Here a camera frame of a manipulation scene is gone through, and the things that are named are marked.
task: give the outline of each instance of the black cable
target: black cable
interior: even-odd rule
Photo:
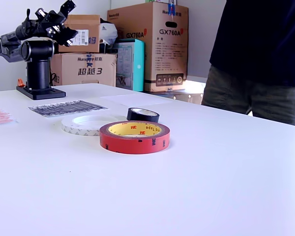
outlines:
[[[50,78],[50,86],[54,86],[53,81],[55,80],[55,78],[57,78],[57,74],[52,73]]]

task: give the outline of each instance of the white wall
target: white wall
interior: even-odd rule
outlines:
[[[189,8],[188,75],[206,78],[226,0],[179,0],[178,3]]]
[[[43,8],[49,12],[58,12],[66,0],[0,0],[0,36],[12,32],[26,18],[26,9],[30,8],[31,19],[36,19],[35,11]],[[107,18],[110,0],[73,0],[76,8],[71,14],[97,14]],[[25,62],[8,63],[0,57],[0,90],[15,89],[17,79],[25,79]]]
[[[112,0],[112,9],[145,3],[145,0]]]

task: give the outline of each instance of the table surface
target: table surface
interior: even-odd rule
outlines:
[[[135,92],[60,89],[43,101],[0,92],[18,120],[0,125],[0,236],[295,236],[294,126],[170,100],[143,106],[170,127],[170,147],[124,155],[28,107],[84,100],[126,115],[101,97]]]

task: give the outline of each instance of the black t-shirt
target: black t-shirt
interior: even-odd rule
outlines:
[[[239,79],[295,86],[295,0],[227,0],[210,62]]]

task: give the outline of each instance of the tape roll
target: tape roll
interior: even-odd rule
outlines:
[[[127,120],[139,120],[158,123],[159,114],[142,108],[129,108]]]
[[[124,154],[148,154],[165,150],[170,142],[168,127],[143,121],[115,122],[100,129],[100,145]]]
[[[105,125],[119,120],[125,120],[125,117],[117,116],[83,116],[76,118],[66,118],[62,123],[62,130],[75,135],[99,136],[99,129]]]

